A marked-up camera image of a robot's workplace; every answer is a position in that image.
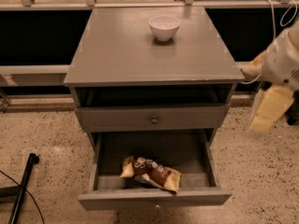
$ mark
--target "wire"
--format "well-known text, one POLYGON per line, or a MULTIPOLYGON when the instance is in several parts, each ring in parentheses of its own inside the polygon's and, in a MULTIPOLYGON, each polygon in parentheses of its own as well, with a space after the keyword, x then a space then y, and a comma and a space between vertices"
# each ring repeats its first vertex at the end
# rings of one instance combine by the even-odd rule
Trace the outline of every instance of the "wire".
POLYGON ((269 2, 270 6, 271 6, 272 26, 273 26, 273 41, 274 41, 275 38, 277 37, 277 28, 276 28, 276 22, 275 22, 274 6, 273 6, 273 3, 272 3, 272 0, 266 0, 266 1, 269 2))
POLYGON ((259 77, 261 77, 261 75, 258 75, 256 78, 254 78, 253 80, 247 82, 247 81, 243 81, 243 82, 240 82, 241 84, 243 85, 249 85, 249 84, 252 84, 253 82, 257 81, 259 79, 259 77))
MULTIPOLYGON (((271 15, 272 15, 272 27, 273 27, 273 41, 275 41, 275 38, 277 37, 277 28, 276 28, 276 22, 275 22, 275 12, 274 12, 274 6, 271 0, 266 0, 270 6, 271 6, 271 15)), ((287 14, 287 12, 291 9, 291 7, 286 11, 286 13, 283 15, 283 17, 287 14)), ((258 75, 256 78, 254 78, 253 80, 249 81, 249 82, 240 82, 243 85, 249 85, 252 84, 253 82, 257 81, 259 79, 259 77, 261 77, 261 75, 258 75)))
MULTIPOLYGON (((19 187, 21 187, 22 189, 23 189, 23 186, 21 185, 21 184, 19 184, 15 179, 13 179, 12 177, 10 177, 9 175, 7 175, 7 174, 5 174, 3 171, 1 171, 0 170, 0 173, 2 174, 2 175, 4 175, 5 177, 7 177, 8 179, 10 179, 11 181, 13 181, 15 184, 17 184, 19 187)), ((35 203, 35 205, 36 205, 36 207, 37 207, 37 210, 38 210, 38 212, 39 212, 39 215, 40 215, 40 217, 41 217, 41 220, 42 220, 42 222, 43 222, 43 224, 45 224, 45 220, 44 220, 44 217, 43 217, 43 215, 42 215, 42 213, 41 213, 41 211, 40 211, 40 209, 39 209, 39 206, 38 206, 38 204, 37 204, 37 202, 36 202, 36 199, 34 198, 34 196, 29 192, 29 190, 25 190, 29 195, 30 195, 30 197, 32 198, 32 200, 34 201, 34 203, 35 203)))
POLYGON ((297 5, 297 3, 296 3, 295 0, 292 0, 292 2, 293 2, 293 4, 292 4, 292 5, 289 7, 289 9, 283 14, 283 16, 282 16, 282 18, 281 18, 281 20, 280 20, 280 26, 282 26, 282 27, 288 25, 291 21, 293 21, 293 19, 295 18, 296 14, 297 14, 297 11, 298 11, 298 5, 297 5), (287 23, 282 24, 282 21, 283 21, 284 17, 287 15, 287 13, 290 11, 290 9, 291 9, 293 6, 295 6, 295 12, 293 13, 292 18, 291 18, 287 23))

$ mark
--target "chocolate wrapper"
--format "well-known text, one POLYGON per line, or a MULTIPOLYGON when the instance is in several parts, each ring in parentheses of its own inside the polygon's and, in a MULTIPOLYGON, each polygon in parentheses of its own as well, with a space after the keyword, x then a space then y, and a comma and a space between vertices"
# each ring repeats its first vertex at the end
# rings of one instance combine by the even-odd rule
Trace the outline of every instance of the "chocolate wrapper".
POLYGON ((142 157, 130 156, 124 159, 122 164, 121 178, 133 178, 140 183, 175 193, 178 193, 180 176, 179 171, 142 157))

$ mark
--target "black cable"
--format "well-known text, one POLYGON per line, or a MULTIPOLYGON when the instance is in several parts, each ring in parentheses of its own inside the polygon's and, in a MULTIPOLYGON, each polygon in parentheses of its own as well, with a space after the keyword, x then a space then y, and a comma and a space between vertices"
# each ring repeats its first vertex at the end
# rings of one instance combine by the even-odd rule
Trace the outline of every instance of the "black cable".
MULTIPOLYGON (((14 180, 12 177, 10 177, 9 175, 7 175, 7 174, 5 174, 3 171, 1 171, 0 170, 0 173, 2 174, 2 175, 4 175, 5 177, 7 177, 8 179, 10 179, 11 181, 13 181, 15 184, 17 184, 19 187, 21 187, 22 189, 23 189, 23 186, 21 185, 21 184, 19 184, 16 180, 14 180)), ((42 215, 42 213, 41 213, 41 211, 40 211, 40 209, 39 209, 39 206, 38 206, 38 204, 37 204, 37 202, 36 202, 36 199, 34 198, 34 196, 29 192, 29 190, 25 190, 29 195, 30 195, 30 197, 32 198, 32 200, 34 201, 34 203, 35 203, 35 205, 36 205, 36 207, 37 207, 37 210, 38 210, 38 212, 39 212, 39 215, 40 215, 40 217, 41 217, 41 220, 42 220, 42 222, 43 222, 43 224, 45 224, 45 220, 44 220, 44 217, 43 217, 43 215, 42 215)))

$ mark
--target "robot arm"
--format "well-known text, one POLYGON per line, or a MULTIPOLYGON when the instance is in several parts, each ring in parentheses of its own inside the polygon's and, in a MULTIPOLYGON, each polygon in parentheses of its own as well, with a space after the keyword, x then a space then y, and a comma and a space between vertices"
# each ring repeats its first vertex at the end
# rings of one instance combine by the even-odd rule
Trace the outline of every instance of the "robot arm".
POLYGON ((267 91, 259 90, 252 106, 248 132, 261 135, 283 116, 299 90, 299 21, 283 30, 243 72, 273 83, 267 91))

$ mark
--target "black panel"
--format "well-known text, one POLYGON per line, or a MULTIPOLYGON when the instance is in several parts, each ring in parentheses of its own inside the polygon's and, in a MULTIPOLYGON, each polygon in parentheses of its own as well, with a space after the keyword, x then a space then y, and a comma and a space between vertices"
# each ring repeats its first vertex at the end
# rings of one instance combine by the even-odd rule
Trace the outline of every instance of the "black panel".
POLYGON ((70 64, 90 14, 1 11, 0 65, 70 64))
MULTIPOLYGON (((275 9, 277 35, 284 29, 280 26, 280 19, 286 9, 275 9)), ((206 12, 236 62, 251 61, 273 40, 270 8, 207 9, 206 12)), ((289 11, 284 22, 292 17, 293 12, 294 9, 289 11)))

